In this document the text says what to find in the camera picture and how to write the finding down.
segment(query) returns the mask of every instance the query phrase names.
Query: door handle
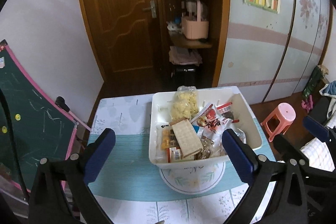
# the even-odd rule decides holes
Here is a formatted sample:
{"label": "door handle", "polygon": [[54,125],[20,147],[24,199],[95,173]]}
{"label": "door handle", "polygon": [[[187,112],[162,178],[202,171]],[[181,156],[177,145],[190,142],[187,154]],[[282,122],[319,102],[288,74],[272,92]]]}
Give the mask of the door handle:
{"label": "door handle", "polygon": [[152,18],[156,18],[155,0],[151,0],[150,3],[151,3],[150,7],[142,8],[142,10],[144,12],[151,10],[152,11]]}

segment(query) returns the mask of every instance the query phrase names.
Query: door frame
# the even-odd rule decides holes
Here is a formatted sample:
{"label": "door frame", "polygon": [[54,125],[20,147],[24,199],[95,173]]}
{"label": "door frame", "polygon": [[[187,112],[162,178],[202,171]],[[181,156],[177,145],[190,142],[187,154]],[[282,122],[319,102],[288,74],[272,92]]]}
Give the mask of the door frame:
{"label": "door frame", "polygon": [[326,56],[326,52],[328,50],[329,41],[330,41],[331,29],[332,29],[332,26],[333,26],[334,6],[333,6],[333,3],[331,2],[331,0],[329,0],[329,1],[330,1],[330,4],[329,4],[329,24],[328,24],[327,36],[325,38],[325,43],[324,43],[324,46],[323,46],[321,58],[320,58],[320,61],[319,61],[318,65],[322,65],[322,63],[324,61],[324,57]]}
{"label": "door frame", "polygon": [[229,27],[229,16],[230,16],[230,0],[222,1],[222,22],[218,42],[218,50],[216,57],[215,71],[212,79],[212,87],[215,88],[218,86],[219,77],[221,75],[222,64],[225,53],[227,31]]}
{"label": "door frame", "polygon": [[166,14],[164,9],[164,0],[157,0],[157,9],[159,11],[160,35],[161,35],[161,51],[162,51],[162,76],[163,79],[169,79],[169,37],[167,32],[167,24],[165,21]]}
{"label": "door frame", "polygon": [[94,58],[96,59],[96,62],[97,62],[97,65],[98,65],[101,77],[103,78],[103,80],[105,82],[105,81],[107,81],[106,74],[105,74],[104,68],[103,68],[103,66],[102,66],[102,64],[100,62],[100,59],[98,58],[97,49],[95,47],[95,44],[93,43],[93,38],[92,38],[91,30],[90,30],[90,25],[89,25],[89,22],[87,20],[87,15],[86,15],[86,11],[85,11],[85,6],[84,6],[84,1],[83,0],[79,0],[79,6],[81,8],[81,12],[82,12],[82,17],[83,17],[83,21],[84,21],[84,26],[85,26],[86,34],[87,34],[87,37],[89,39],[90,46],[92,48],[92,52],[93,52]]}

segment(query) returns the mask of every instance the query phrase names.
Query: chair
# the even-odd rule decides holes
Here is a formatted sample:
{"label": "chair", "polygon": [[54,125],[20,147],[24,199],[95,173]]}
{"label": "chair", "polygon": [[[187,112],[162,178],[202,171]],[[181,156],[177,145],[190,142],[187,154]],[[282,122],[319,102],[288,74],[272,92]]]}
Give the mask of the chair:
{"label": "chair", "polygon": [[[275,135],[280,133],[285,134],[287,129],[290,127],[292,122],[296,117],[295,110],[288,103],[280,103],[271,113],[267,116],[267,118],[261,123],[261,126],[265,127],[267,134],[269,135],[269,141],[272,142]],[[279,124],[277,128],[272,132],[268,127],[268,121],[271,118],[275,118],[279,120]]]}

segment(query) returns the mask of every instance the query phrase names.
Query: corner shelf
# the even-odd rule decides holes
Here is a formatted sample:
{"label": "corner shelf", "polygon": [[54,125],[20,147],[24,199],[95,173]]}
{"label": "corner shelf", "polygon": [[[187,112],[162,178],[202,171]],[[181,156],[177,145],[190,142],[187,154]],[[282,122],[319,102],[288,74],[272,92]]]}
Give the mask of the corner shelf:
{"label": "corner shelf", "polygon": [[199,40],[195,39],[186,39],[186,37],[183,34],[180,34],[178,32],[174,31],[168,31],[170,40],[176,47],[181,47],[181,48],[211,48],[212,44],[208,42],[200,42]]}

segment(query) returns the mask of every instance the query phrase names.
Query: chalkboard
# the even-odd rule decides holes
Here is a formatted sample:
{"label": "chalkboard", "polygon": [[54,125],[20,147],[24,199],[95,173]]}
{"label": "chalkboard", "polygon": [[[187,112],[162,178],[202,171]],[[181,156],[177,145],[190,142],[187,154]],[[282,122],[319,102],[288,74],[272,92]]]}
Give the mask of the chalkboard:
{"label": "chalkboard", "polygon": [[[0,51],[0,88],[11,113],[22,175],[26,187],[31,189],[40,159],[64,160],[77,127],[71,116],[33,82],[8,46],[0,44]],[[7,122],[0,106],[0,128],[3,126],[7,127]],[[9,134],[3,131],[6,129],[0,131],[0,162],[11,170],[12,180],[18,182]]]}

